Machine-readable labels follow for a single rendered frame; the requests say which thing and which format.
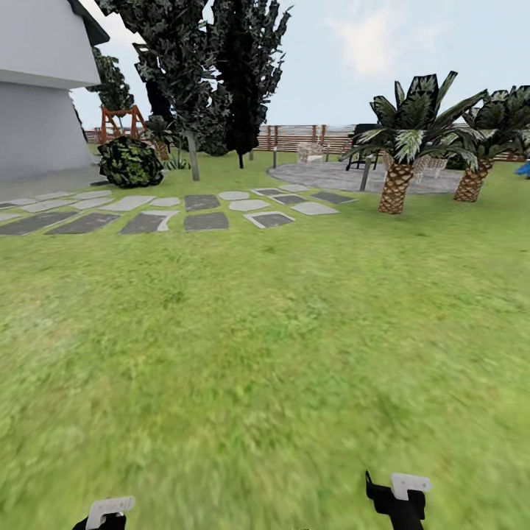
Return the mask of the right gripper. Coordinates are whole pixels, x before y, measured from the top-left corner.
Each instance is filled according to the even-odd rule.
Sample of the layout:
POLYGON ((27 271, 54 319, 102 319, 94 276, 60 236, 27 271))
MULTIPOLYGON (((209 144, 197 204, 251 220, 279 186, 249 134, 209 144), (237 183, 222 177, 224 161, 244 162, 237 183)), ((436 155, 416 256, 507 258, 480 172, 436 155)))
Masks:
POLYGON ((368 470, 366 470, 366 477, 367 497, 375 499, 376 512, 389 515, 393 526, 395 526, 396 518, 401 515, 412 515, 420 523, 425 520, 424 496, 422 493, 416 490, 407 490, 409 500, 397 500, 392 494, 391 487, 372 483, 368 470))

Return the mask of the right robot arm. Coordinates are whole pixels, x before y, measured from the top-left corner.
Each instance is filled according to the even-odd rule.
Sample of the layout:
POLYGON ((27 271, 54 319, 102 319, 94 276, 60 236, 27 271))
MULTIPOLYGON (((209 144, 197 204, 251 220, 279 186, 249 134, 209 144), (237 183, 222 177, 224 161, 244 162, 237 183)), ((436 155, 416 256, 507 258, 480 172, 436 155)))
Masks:
POLYGON ((374 485, 366 470, 367 497, 375 499, 377 513, 391 517, 394 530, 423 530, 425 491, 432 482, 425 476, 391 473, 392 487, 374 485))

